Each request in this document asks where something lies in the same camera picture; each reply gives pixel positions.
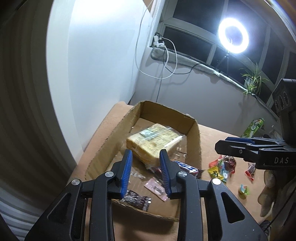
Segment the gloved right hand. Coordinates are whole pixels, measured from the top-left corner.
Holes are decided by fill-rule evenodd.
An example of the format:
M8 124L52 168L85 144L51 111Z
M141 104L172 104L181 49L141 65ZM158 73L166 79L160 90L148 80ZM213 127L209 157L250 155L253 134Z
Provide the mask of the gloved right hand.
M261 205L261 217L267 216L270 212L272 204L276 200L278 191L282 186L282 177L278 171L265 170L263 180L265 187L257 199L258 203Z

